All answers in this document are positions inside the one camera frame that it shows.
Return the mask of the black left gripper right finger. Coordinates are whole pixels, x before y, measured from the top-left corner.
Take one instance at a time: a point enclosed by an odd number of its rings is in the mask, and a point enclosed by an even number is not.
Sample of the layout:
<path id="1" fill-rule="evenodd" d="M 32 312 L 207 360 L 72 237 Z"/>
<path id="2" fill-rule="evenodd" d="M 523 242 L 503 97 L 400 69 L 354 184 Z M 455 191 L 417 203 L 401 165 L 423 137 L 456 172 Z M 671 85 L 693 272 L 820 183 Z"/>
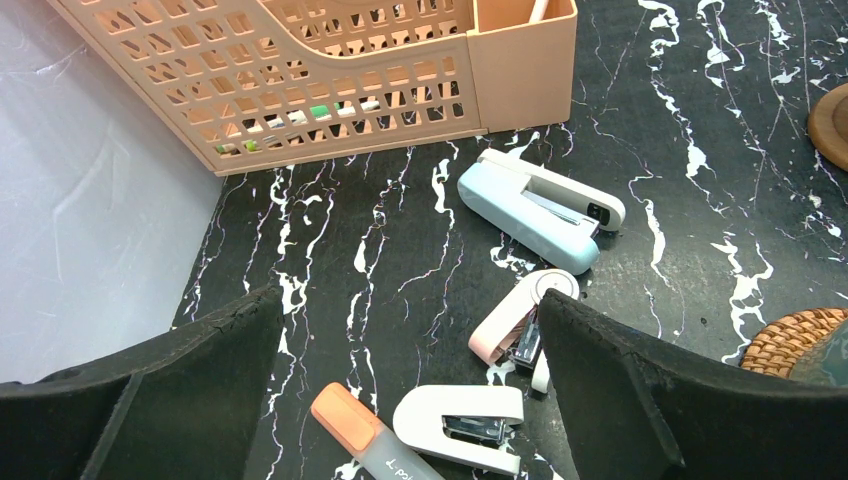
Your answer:
<path id="1" fill-rule="evenodd" d="M 843 479 L 847 392 L 753 373 L 556 290 L 541 341 L 582 479 Z"/>

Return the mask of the light wooden coaster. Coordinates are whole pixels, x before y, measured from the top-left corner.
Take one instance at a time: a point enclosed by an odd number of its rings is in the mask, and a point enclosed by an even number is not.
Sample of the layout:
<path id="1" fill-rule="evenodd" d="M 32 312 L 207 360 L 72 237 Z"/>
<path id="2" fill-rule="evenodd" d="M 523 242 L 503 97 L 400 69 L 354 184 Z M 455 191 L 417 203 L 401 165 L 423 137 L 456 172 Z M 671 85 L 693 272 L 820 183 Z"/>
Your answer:
<path id="1" fill-rule="evenodd" d="M 829 91 L 812 107 L 808 134 L 813 146 L 830 163 L 847 171 L 846 83 Z"/>

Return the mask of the woven rattan coaster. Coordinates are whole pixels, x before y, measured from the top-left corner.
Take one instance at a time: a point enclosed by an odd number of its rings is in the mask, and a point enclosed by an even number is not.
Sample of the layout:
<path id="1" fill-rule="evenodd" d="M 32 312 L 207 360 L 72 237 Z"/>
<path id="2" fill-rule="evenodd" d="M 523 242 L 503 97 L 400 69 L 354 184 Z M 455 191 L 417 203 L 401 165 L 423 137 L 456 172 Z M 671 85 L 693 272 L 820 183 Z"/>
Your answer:
<path id="1" fill-rule="evenodd" d="M 739 366 L 772 377 L 790 379 L 804 357 L 842 327 L 847 309 L 818 307 L 795 312 L 767 324 L 745 349 Z"/>

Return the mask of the large beige floral mug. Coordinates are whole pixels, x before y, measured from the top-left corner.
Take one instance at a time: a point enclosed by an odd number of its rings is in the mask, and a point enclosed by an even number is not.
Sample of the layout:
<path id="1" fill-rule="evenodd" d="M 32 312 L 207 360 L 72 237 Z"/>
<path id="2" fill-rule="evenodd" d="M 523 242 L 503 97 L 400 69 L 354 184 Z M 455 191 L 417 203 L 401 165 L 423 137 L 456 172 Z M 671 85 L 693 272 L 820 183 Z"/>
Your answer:
<path id="1" fill-rule="evenodd" d="M 847 322 L 803 353 L 790 371 L 789 379 L 846 388 Z"/>

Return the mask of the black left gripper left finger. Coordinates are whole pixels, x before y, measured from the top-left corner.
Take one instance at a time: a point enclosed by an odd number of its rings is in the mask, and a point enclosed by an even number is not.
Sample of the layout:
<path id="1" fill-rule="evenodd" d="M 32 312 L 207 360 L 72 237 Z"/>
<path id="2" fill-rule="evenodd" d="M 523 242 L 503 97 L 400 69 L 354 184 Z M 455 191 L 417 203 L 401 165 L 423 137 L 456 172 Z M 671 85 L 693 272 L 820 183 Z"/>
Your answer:
<path id="1" fill-rule="evenodd" d="M 284 327 L 268 285 L 35 382 L 1 386 L 5 479 L 239 479 Z"/>

